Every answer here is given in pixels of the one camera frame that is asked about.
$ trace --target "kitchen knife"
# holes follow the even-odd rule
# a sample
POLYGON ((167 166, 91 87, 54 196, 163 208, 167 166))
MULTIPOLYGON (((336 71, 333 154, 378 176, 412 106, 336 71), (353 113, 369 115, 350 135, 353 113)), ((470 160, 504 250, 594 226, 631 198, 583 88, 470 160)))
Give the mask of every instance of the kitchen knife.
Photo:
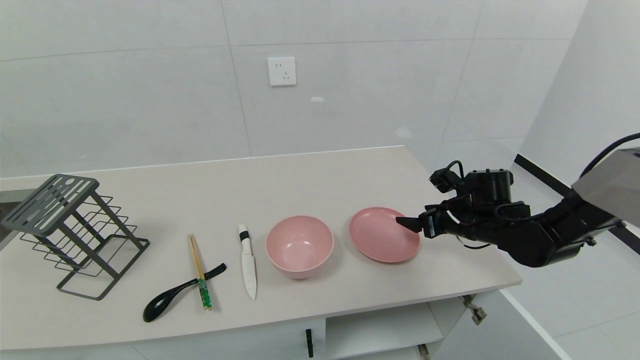
POLYGON ((244 225, 238 225, 238 236, 242 243, 242 275, 244 277, 244 288, 252 300, 255 300, 257 282, 255 279, 255 258, 251 251, 251 237, 249 230, 244 225))

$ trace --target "white cabinet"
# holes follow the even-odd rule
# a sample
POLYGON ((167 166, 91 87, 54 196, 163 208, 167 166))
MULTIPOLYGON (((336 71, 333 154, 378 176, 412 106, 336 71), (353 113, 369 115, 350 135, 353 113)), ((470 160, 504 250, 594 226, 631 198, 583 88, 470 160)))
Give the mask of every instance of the white cabinet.
POLYGON ((473 304, 485 310, 486 318, 476 325, 464 312, 439 346, 427 345, 433 360, 571 359, 509 291, 478 294, 473 304))
POLYGON ((304 360, 309 359, 307 329, 313 359, 324 360, 324 319, 142 341, 133 347, 147 360, 304 360))
POLYGON ((480 293, 476 325, 459 298, 327 319, 210 332, 133 344, 3 352, 3 360, 570 360, 507 290, 480 293))
POLYGON ((131 345, 3 351, 2 360, 145 360, 131 345))
POLYGON ((427 303, 326 319, 326 357, 338 360, 432 343, 442 333, 427 303))

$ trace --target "metal hinge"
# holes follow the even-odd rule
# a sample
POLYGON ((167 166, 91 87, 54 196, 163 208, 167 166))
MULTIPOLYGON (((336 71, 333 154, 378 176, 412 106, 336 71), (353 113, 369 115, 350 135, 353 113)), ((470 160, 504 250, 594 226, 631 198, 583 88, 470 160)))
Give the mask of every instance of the metal hinge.
POLYGON ((420 358, 422 360, 429 360, 431 359, 429 357, 429 350, 427 349, 427 345, 425 344, 420 344, 418 345, 418 352, 420 353, 420 358))
POLYGON ((460 296, 460 299, 462 300, 462 303, 467 307, 467 309, 471 310, 471 315, 472 315, 471 317, 474 320, 474 323, 476 325, 480 325, 482 320, 486 318, 486 313, 484 309, 481 307, 475 306, 474 303, 471 302, 473 300, 471 295, 460 296))

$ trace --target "open shelf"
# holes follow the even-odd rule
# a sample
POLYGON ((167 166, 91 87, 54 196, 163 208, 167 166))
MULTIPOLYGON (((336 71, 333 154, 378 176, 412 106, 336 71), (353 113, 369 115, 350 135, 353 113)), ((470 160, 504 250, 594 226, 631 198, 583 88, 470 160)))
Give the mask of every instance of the open shelf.
POLYGON ((428 344, 442 338, 426 303, 326 319, 329 360, 428 344))
POLYGON ((352 357, 349 360, 422 360, 418 347, 406 347, 375 354, 352 357))

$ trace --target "black spoon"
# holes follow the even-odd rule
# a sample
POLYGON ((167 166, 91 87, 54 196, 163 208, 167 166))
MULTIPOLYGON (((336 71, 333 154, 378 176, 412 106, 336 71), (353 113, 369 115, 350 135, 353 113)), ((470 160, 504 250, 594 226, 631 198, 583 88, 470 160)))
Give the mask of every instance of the black spoon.
MULTIPOLYGON (((226 269, 227 269, 227 266, 224 263, 222 263, 218 265, 217 268, 204 273, 204 279, 209 280, 216 275, 222 274, 226 269)), ((178 285, 173 289, 167 290, 164 293, 154 297, 154 299, 147 304, 147 306, 145 307, 145 310, 142 312, 142 319, 145 322, 154 321, 158 316, 160 316, 160 314, 162 314, 162 312, 166 309, 166 307, 169 306, 169 303, 171 302, 171 300, 173 300, 173 298, 176 295, 178 295, 180 291, 188 288, 191 285, 196 285, 196 284, 198 284, 198 280, 193 279, 191 281, 187 281, 182 285, 178 285)))

